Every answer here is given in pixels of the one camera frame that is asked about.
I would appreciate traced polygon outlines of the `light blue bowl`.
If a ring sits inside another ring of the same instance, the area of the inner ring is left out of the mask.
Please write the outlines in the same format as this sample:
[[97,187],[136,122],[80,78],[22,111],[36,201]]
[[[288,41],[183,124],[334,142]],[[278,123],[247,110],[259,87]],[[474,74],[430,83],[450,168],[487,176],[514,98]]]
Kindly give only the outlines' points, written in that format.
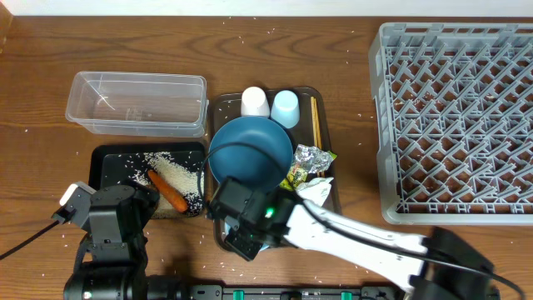
[[[231,230],[232,230],[232,227],[227,222],[225,222],[224,223],[224,233],[225,233],[225,235],[227,236],[230,233]],[[269,248],[268,245],[263,244],[261,246],[261,248],[260,248],[260,252],[264,251],[264,250],[267,250],[268,248]]]

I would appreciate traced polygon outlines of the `white paper napkin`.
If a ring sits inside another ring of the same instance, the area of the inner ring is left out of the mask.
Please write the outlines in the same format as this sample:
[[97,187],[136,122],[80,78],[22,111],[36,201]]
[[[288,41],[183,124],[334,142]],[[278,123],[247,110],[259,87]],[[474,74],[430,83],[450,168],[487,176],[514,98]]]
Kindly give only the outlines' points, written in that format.
[[296,188],[296,193],[304,200],[322,206],[330,194],[332,181],[333,177],[316,177],[310,182],[301,183]]

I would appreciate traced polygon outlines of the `foil snack wrapper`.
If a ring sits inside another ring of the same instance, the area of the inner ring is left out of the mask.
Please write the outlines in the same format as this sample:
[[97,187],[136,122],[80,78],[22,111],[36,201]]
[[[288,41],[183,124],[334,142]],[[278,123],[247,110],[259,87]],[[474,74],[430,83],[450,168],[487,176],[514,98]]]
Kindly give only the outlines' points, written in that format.
[[293,155],[291,167],[280,187],[287,190],[297,188],[307,180],[309,174],[327,171],[336,157],[337,155],[331,151],[299,144]]

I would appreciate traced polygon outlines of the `orange carrot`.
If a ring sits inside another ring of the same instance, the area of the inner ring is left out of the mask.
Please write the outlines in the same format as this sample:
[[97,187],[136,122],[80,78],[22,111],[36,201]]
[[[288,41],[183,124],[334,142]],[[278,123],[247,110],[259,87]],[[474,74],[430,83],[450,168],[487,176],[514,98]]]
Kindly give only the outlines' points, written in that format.
[[153,182],[159,193],[180,213],[184,213],[188,209],[187,201],[183,196],[164,179],[162,179],[155,171],[147,172],[148,177]]

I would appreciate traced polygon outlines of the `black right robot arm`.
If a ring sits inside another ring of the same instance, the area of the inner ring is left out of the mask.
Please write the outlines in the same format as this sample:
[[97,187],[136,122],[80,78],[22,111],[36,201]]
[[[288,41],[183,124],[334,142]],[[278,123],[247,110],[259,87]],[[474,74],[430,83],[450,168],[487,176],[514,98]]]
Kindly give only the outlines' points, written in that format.
[[414,299],[487,299],[496,279],[487,258],[441,227],[430,236],[390,232],[292,193],[241,186],[219,188],[211,208],[218,218],[235,222],[227,243],[247,260],[262,244],[326,253],[382,275]]

